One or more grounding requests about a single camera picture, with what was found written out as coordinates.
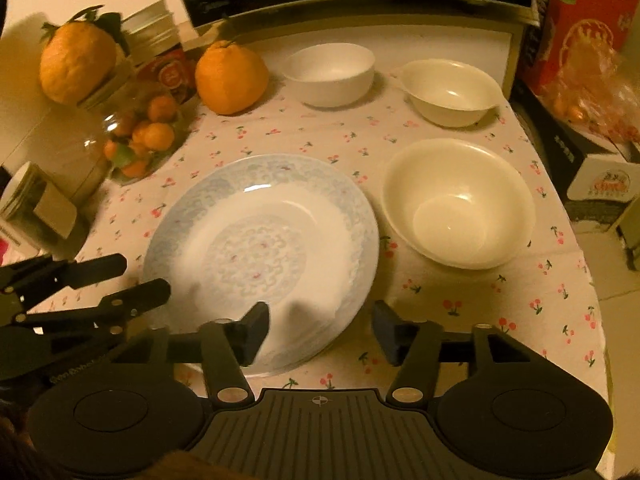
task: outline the red box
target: red box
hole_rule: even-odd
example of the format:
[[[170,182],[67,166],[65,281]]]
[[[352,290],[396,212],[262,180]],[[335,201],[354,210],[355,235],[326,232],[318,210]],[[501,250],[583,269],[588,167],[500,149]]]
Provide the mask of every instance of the red box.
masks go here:
[[[628,35],[638,0],[537,0],[542,26],[529,27],[525,34],[518,76],[540,94],[564,64],[572,43],[604,38],[620,50]]]

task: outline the plastic bag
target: plastic bag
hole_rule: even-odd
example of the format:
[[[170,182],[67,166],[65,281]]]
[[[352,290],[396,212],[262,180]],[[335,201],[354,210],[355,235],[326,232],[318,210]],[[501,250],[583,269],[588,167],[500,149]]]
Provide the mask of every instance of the plastic bag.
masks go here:
[[[556,118],[613,142],[640,141],[638,74],[599,38],[582,38],[542,94]]]

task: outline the table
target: table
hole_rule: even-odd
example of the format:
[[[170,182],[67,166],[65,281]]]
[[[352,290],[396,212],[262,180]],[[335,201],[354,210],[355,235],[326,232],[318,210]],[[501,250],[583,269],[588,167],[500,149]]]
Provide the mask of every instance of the table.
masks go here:
[[[368,98],[353,107],[315,110],[296,101],[279,79],[259,106],[235,117],[203,107],[180,150],[153,176],[127,187],[105,183],[102,202],[79,260],[120,252],[129,262],[120,278],[79,291],[63,290],[41,308],[93,306],[104,295],[131,286],[142,275],[145,251],[167,210],[187,189],[238,158],[297,153],[331,164],[361,187],[380,228],[380,261],[369,298],[345,332],[301,367],[249,382],[262,387],[369,388],[384,396],[395,370],[386,364],[370,329],[370,306],[385,300],[404,319],[434,320],[448,331],[468,332],[487,322],[528,345],[594,388],[605,399],[604,332],[591,275],[562,204],[510,106],[505,102],[477,127],[444,130],[428,123],[378,74]],[[420,139],[457,137],[476,142],[512,164],[536,204],[528,247],[497,269],[464,271],[432,262],[408,247],[380,206],[385,164]],[[465,374],[443,365],[438,390]],[[199,373],[183,367],[178,379],[204,394]],[[612,461],[601,472],[609,477]]]

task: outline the cream bowl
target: cream bowl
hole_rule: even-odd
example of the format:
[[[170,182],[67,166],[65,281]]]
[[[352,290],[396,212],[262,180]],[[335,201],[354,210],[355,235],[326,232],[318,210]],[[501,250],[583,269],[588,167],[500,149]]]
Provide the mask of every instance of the cream bowl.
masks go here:
[[[491,269],[526,247],[533,198],[499,155],[458,139],[411,144],[389,162],[383,211],[416,251],[446,266]]]
[[[317,107],[345,106],[363,97],[373,83],[375,56],[353,43],[323,43],[289,56],[282,66],[292,94]]]
[[[491,76],[449,59],[412,61],[400,69],[399,79],[420,114],[446,128],[471,126],[504,101]]]

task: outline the citrus fruit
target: citrus fruit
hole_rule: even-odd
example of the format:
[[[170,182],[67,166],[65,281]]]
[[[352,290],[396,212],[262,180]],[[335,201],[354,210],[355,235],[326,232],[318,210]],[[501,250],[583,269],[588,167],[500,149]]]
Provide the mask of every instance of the citrus fruit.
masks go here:
[[[159,95],[149,101],[146,116],[152,123],[170,123],[178,113],[178,103],[170,95]]]
[[[269,70],[258,54],[228,41],[216,41],[196,66],[196,88],[202,102],[221,115],[254,104],[269,83]]]
[[[145,146],[155,152],[164,152],[174,143],[174,129],[165,123],[151,123],[144,129]]]
[[[40,56],[40,85],[53,101],[76,105],[116,65],[116,43],[90,22],[68,22],[58,28]]]
[[[146,173],[146,165],[148,161],[144,158],[137,160],[136,162],[132,162],[128,166],[124,166],[120,168],[120,171],[127,178],[139,178],[141,176],[145,176]]]
[[[148,147],[146,147],[144,144],[139,144],[130,140],[129,147],[133,150],[133,153],[136,154],[137,158],[149,158]]]
[[[136,124],[131,133],[131,140],[133,140],[133,142],[135,142],[136,144],[144,144],[145,130],[146,127],[149,126],[149,124],[151,124],[151,122],[146,120],[140,121],[138,124]]]
[[[115,149],[112,148],[112,152],[110,152],[111,158],[109,160],[116,168],[123,168],[138,160],[136,154],[129,146],[119,142],[111,142],[115,145]]]
[[[107,131],[116,137],[130,137],[138,119],[133,110],[115,114],[107,126]]]
[[[111,139],[107,139],[107,141],[104,143],[104,146],[102,147],[102,152],[104,153],[104,156],[107,158],[107,160],[113,160],[117,149],[118,143],[113,142]]]

